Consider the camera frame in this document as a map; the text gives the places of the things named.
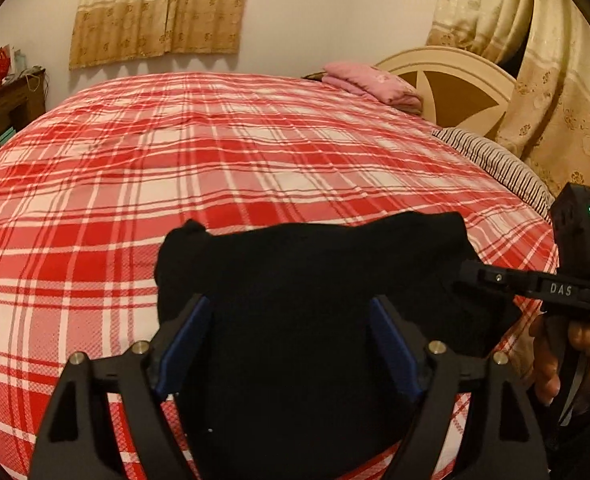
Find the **floral patterned curtain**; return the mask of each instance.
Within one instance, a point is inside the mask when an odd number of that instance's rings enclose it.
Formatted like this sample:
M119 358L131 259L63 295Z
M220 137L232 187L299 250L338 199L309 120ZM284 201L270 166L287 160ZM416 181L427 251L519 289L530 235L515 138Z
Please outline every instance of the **floral patterned curtain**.
M517 87L496 141L558 195L590 186L590 25L572 0L535 0Z
M245 0L81 0L70 68L171 52L234 54Z
M498 64L523 43L532 9L533 0L439 0L426 44L454 46Z

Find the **brown dresser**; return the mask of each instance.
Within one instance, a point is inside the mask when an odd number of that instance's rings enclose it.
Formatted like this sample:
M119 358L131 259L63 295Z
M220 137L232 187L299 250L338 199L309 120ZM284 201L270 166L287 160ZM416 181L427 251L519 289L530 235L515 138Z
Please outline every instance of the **brown dresser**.
M46 111L45 74L45 70L39 70L2 86L0 89L0 136L11 126L20 131Z

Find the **beige curtain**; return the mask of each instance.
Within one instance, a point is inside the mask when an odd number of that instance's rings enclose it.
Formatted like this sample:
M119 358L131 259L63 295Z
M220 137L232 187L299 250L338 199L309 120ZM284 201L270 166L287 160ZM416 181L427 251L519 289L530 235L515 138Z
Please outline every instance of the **beige curtain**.
M81 0L70 68L170 52L234 54L245 0Z
M526 38L532 7L533 0L439 0L427 44L454 46L501 63Z
M590 25L572 0L535 0L518 84L496 140L558 195L590 186Z
M245 0L171 0L167 34L171 52L235 54Z

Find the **wall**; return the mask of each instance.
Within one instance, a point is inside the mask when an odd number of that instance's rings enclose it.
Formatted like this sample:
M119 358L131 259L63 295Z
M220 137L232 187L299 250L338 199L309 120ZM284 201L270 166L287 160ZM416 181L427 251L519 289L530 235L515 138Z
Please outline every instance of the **wall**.
M177 70L299 76L332 59L374 62L423 44L436 0L248 0L238 56L163 56L68 71L78 0L6 0L0 46L11 43L29 64L46 67L52 108L107 78Z

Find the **striped pillow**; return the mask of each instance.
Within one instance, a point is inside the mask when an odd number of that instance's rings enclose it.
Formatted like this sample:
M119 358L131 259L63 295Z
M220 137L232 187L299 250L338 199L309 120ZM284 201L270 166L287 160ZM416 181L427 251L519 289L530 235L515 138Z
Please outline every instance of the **striped pillow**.
M443 128L432 134L470 159L550 222L548 210L555 197L535 172L511 152L490 139L459 128Z

